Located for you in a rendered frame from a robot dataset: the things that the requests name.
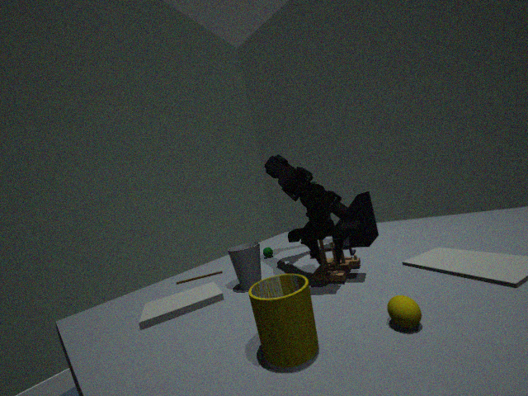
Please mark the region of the yellow cylindrical cup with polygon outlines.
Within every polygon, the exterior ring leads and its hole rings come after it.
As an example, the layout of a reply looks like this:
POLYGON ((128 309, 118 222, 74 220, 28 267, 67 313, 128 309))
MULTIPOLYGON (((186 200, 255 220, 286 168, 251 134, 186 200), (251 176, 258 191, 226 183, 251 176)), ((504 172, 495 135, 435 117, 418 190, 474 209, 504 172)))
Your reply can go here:
POLYGON ((318 335, 309 292, 300 274, 262 279, 248 291, 266 363, 282 373, 310 367, 318 357, 318 335))

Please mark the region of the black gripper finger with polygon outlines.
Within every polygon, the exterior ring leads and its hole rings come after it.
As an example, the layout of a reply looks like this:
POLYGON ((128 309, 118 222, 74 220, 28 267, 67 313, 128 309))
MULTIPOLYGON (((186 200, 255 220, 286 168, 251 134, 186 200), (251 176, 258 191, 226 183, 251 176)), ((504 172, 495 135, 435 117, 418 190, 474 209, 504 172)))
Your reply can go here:
POLYGON ((309 242, 301 242, 301 244, 304 244, 305 246, 307 246, 310 249, 310 251, 313 253, 313 255, 315 256, 318 263, 322 264, 320 254, 319 254, 320 250, 319 250, 318 240, 312 240, 309 242))
POLYGON ((341 253, 342 253, 342 245, 343 245, 343 242, 346 240, 347 238, 334 238, 333 239, 333 243, 334 243, 334 247, 335 247, 335 253, 336 253, 336 259, 337 259, 337 263, 340 263, 340 260, 341 260, 341 253))

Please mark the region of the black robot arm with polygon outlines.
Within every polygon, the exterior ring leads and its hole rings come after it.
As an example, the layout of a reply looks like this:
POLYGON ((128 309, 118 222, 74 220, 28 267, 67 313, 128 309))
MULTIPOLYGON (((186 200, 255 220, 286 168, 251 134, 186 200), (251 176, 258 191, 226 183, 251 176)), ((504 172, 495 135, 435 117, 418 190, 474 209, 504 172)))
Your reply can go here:
MULTIPOLYGON (((279 179, 278 183, 283 187, 281 189, 283 192, 294 201, 300 198, 301 203, 307 209, 314 210, 322 205, 328 205, 330 214, 334 213, 339 218, 347 210, 347 207, 340 202, 342 198, 337 193, 326 191, 323 186, 315 181, 311 182, 314 178, 312 177, 313 173, 303 167, 292 167, 279 154, 274 157, 271 156, 266 162, 265 168, 267 174, 279 179)), ((304 226, 303 230, 308 241, 324 240, 328 233, 333 233, 335 230, 335 224, 328 212, 322 212, 322 214, 321 217, 310 216, 310 221, 304 226)))

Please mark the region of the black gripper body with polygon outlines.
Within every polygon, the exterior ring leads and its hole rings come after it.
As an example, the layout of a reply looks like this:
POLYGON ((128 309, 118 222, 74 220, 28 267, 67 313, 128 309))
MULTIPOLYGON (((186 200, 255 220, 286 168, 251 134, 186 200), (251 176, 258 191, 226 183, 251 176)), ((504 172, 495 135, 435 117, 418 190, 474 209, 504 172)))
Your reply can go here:
MULTIPOLYGON (((310 221, 310 216, 313 216, 313 218, 323 216, 322 212, 328 212, 331 218, 330 208, 328 207, 328 205, 322 205, 321 207, 314 209, 314 210, 307 209, 307 212, 308 213, 306 213, 306 215, 307 217, 309 217, 309 221, 310 221)), ((335 230, 333 231, 333 233, 328 233, 327 235, 335 234, 336 236, 335 238, 347 238, 347 237, 360 236, 361 232, 362 232, 361 224, 358 221, 352 221, 352 222, 343 223, 339 227, 335 227, 335 230)), ((298 242, 300 239, 301 239, 301 242, 309 242, 308 239, 306 238, 303 228, 294 229, 290 231, 288 233, 288 239, 289 239, 289 243, 298 242)))

